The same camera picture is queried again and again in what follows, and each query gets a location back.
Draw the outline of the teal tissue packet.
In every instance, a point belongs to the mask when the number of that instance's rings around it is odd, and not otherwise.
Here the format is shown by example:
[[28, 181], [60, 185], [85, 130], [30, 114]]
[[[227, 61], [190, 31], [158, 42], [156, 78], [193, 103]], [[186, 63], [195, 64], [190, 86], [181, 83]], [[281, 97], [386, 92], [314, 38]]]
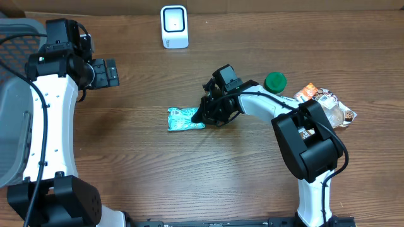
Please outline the teal tissue packet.
[[168, 131], [186, 131], [191, 129], [204, 129], [204, 123], [194, 123], [191, 118], [197, 112], [197, 108], [175, 108], [171, 107], [167, 111], [169, 116]]

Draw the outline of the green lid jar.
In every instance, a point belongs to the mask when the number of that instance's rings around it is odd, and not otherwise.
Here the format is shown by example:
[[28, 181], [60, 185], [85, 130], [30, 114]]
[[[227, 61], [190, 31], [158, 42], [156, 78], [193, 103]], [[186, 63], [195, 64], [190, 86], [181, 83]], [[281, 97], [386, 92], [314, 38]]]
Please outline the green lid jar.
[[280, 72], [271, 72], [264, 80], [264, 88], [273, 94], [280, 94], [287, 85], [287, 79]]

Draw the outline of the orange snack packet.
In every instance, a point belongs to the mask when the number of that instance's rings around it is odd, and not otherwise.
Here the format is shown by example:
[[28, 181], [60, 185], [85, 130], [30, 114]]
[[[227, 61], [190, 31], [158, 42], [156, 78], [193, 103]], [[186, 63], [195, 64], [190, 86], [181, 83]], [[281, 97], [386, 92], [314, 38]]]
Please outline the orange snack packet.
[[309, 83], [294, 95], [294, 99], [301, 103], [306, 102], [310, 100], [317, 91], [318, 89], [312, 83]]

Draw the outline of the brown PanTree snack bag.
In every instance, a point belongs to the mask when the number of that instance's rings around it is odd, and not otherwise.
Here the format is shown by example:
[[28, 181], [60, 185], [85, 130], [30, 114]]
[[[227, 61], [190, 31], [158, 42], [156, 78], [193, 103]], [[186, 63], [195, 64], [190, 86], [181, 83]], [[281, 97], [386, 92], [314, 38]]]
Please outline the brown PanTree snack bag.
[[332, 128], [347, 127], [357, 116], [350, 108], [345, 106], [330, 90], [318, 88], [317, 93], [311, 98], [322, 107]]

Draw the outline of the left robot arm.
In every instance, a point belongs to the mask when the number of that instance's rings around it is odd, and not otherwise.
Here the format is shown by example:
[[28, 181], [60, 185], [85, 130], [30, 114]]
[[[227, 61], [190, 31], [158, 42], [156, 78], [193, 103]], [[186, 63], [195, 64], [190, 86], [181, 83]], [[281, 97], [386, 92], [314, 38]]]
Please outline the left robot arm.
[[94, 59], [85, 27], [1, 20], [1, 185], [25, 226], [129, 226], [78, 176], [74, 108], [119, 84], [113, 59]]

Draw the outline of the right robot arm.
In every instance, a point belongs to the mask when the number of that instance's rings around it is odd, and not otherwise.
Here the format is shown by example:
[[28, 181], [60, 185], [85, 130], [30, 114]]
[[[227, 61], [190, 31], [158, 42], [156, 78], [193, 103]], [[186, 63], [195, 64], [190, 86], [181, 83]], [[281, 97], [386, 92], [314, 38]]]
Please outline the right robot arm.
[[338, 159], [348, 153], [317, 101], [286, 100], [253, 80], [243, 82], [228, 64], [203, 88], [192, 122], [221, 127], [246, 114], [272, 124], [282, 158], [298, 179], [299, 206], [294, 217], [271, 218], [269, 226], [354, 225], [353, 219], [339, 218], [330, 209], [331, 179], [344, 171], [337, 167]]

